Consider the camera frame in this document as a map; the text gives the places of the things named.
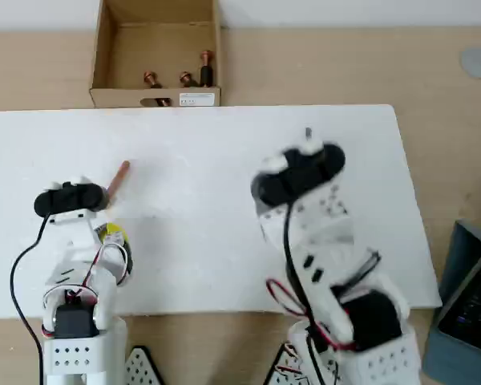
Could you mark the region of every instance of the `wooden desk surface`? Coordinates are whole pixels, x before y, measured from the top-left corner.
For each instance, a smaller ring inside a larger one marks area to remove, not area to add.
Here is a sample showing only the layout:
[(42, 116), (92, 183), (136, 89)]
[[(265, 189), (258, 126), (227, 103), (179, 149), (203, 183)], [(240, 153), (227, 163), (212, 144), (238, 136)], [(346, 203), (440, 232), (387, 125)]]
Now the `wooden desk surface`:
[[(481, 225), (481, 80), (459, 66), (461, 50), (481, 47), (481, 27), (225, 30), (223, 39), (223, 105), (394, 106), (440, 277), (454, 220)], [(91, 33), (0, 33), (0, 110), (92, 107), (92, 46)], [(421, 345), (431, 315), (412, 314)], [(149, 345), (167, 384), (213, 385), (262, 384), (292, 320), (190, 314), (128, 322), (130, 343)], [(36, 383), (35, 361), (19, 322), (0, 320), (0, 383)]]

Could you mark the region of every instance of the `open cardboard box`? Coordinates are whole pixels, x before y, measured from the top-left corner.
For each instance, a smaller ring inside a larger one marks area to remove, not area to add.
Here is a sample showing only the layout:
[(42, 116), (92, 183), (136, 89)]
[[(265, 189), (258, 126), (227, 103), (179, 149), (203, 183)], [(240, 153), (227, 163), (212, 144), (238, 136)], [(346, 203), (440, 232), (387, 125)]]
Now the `open cardboard box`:
[[(200, 53), (214, 52), (215, 87), (182, 88), (188, 71), (200, 82)], [(220, 105), (220, 25), (216, 0), (102, 0), (96, 29), (91, 98), (95, 107)], [(150, 89), (154, 71), (161, 89)]]

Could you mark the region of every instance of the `robotic arm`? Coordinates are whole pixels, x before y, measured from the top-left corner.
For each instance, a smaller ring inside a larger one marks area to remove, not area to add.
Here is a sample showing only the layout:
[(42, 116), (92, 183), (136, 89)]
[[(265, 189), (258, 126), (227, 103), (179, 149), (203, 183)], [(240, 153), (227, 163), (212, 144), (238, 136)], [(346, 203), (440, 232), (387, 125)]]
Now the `robotic arm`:
[(132, 272), (131, 250), (118, 226), (91, 225), (111, 195), (82, 179), (52, 186), (34, 203), (35, 212), (67, 236), (42, 300), (47, 385), (125, 384), (127, 326), (114, 308), (117, 288)]
[(285, 255), (295, 296), (273, 279), (269, 291), (304, 319), (289, 340), (313, 385), (420, 384), (410, 307), (378, 271), (377, 251), (354, 252), (353, 221), (341, 199), (345, 163), (341, 148), (307, 130), (303, 143), (266, 160), (254, 178), (261, 228)]

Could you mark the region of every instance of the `copper bolt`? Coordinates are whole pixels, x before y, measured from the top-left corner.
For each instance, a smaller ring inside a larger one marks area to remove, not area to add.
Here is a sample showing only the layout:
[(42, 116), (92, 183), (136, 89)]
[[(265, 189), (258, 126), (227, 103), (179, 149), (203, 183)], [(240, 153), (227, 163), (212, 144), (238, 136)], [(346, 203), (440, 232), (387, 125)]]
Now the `copper bolt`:
[(109, 188), (107, 189), (109, 202), (111, 202), (112, 199), (114, 198), (114, 195), (118, 191), (119, 186), (125, 179), (125, 176), (127, 176), (129, 169), (130, 169), (130, 162), (128, 160), (125, 160), (119, 167), (118, 172), (115, 174), (114, 178), (111, 181), (111, 184), (109, 184)]
[(192, 75), (184, 71), (180, 74), (180, 82), (184, 87), (199, 87), (200, 85), (192, 78)]
[(153, 71), (144, 72), (144, 82), (150, 88), (162, 88), (162, 84), (157, 81), (157, 74)]
[(204, 66), (209, 66), (212, 59), (214, 59), (214, 53), (212, 51), (206, 50), (201, 52), (201, 60), (203, 60)]

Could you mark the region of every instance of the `black cable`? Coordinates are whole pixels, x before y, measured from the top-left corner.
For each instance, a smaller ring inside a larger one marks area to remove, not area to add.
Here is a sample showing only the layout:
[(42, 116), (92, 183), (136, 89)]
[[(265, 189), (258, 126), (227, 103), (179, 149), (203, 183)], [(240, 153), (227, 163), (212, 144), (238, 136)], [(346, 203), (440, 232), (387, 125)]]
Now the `black cable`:
[[(324, 382), (324, 379), (322, 378), (321, 370), (319, 369), (317, 360), (315, 359), (315, 355), (313, 354), (312, 336), (310, 335), (310, 333), (306, 336), (306, 346), (308, 347), (308, 354), (312, 359), (313, 369), (315, 370), (315, 374), (317, 375), (317, 379), (319, 380), (319, 385), (326, 385)], [(337, 375), (335, 375), (335, 385), (336, 384), (337, 384)]]
[(35, 332), (32, 330), (32, 326), (30, 326), (29, 322), (26, 320), (25, 315), (22, 312), (21, 307), (18, 304), (18, 300), (16, 299), (16, 294), (14, 292), (14, 273), (16, 271), (16, 268), (18, 267), (18, 263), (22, 260), (22, 258), (27, 254), (29, 251), (31, 251), (34, 247), (36, 247), (39, 242), (41, 241), (42, 233), (45, 231), (46, 223), (48, 222), (48, 217), (50, 214), (48, 213), (44, 219), (42, 220), (41, 227), (39, 228), (39, 233), (38, 233), (38, 239), (35, 240), (35, 242), (27, 247), (25, 250), (22, 251), (21, 254), (18, 255), (16, 258), (16, 261), (14, 261), (13, 267), (10, 269), (10, 282), (9, 282), (9, 287), (10, 287), (10, 297), (13, 300), (14, 307), (16, 308), (16, 311), (18, 311), (19, 317), (21, 318), (23, 325), (25, 325), (25, 328), (28, 330), (30, 333), (30, 336), (32, 336), (32, 339), (35, 342), (35, 346), (38, 348), (38, 361), (39, 361), (39, 385), (43, 385), (44, 382), (44, 368), (43, 368), (43, 363), (42, 363), (42, 348), (41, 348), (41, 343), (39, 341), (39, 338), (37, 335), (35, 335)]
[(313, 317), (312, 308), (310, 306), (310, 303), (308, 302), (308, 298), (306, 297), (303, 286), (299, 281), (299, 276), (297, 275), (296, 268), (294, 267), (292, 261), (292, 254), (290, 253), (289, 226), (294, 203), (294, 201), (289, 202), (289, 204), (287, 205), (287, 212), (285, 213), (285, 222), (283, 224), (283, 249), (285, 251), (285, 260), (287, 262), (287, 267), (289, 268), (290, 275), (292, 275), (293, 282), (297, 284), (297, 290), (296, 288), (294, 288), (294, 290), (296, 291), (298, 298), (301, 300), (301, 302), (303, 302), (303, 306), (306, 308), (306, 316), (308, 317), (310, 327), (315, 328), (316, 324), (315, 318)]
[(335, 361), (335, 381), (333, 382), (333, 385), (337, 385), (337, 380), (338, 380), (338, 362)]
[[(289, 202), (287, 206), (287, 213), (285, 214), (285, 222), (283, 224), (283, 249), (285, 251), (285, 260), (287, 261), (287, 266), (289, 268), (289, 272), (291, 275), (293, 275), (293, 280), (297, 285), (297, 289), (299, 292), (302, 293), (300, 298), (301, 301), (303, 302), (303, 306), (306, 308), (306, 316), (308, 317), (309, 324), (311, 330), (314, 330), (317, 325), (315, 323), (315, 318), (313, 317), (312, 313), (312, 308), (310, 306), (310, 303), (308, 302), (308, 298), (306, 297), (306, 293), (303, 290), (303, 286), (301, 282), (299, 281), (299, 277), (297, 276), (296, 268), (294, 267), (293, 261), (292, 261), (292, 254), (290, 253), (290, 243), (289, 243), (289, 225), (290, 225), (290, 216), (292, 214), (292, 209), (294, 206), (294, 201)], [(312, 359), (312, 364), (313, 364), (313, 369), (315, 370), (315, 374), (317, 375), (317, 378), (319, 379), (319, 385), (325, 385), (324, 379), (322, 378), (321, 370), (319, 369), (319, 365), (317, 364), (317, 360), (315, 359), (315, 355), (313, 353), (313, 348), (312, 348), (312, 335), (310, 332), (306, 335), (306, 345), (308, 347), (308, 352), (310, 355), (310, 358)]]
[(369, 273), (371, 273), (379, 262), (382, 260), (381, 255), (377, 251), (374, 251), (369, 259), (358, 269), (358, 271), (353, 274), (353, 276), (347, 280), (346, 283), (342, 285), (337, 285), (331, 288), (333, 295), (340, 301), (340, 298), (353, 289), (359, 282), (361, 282)]

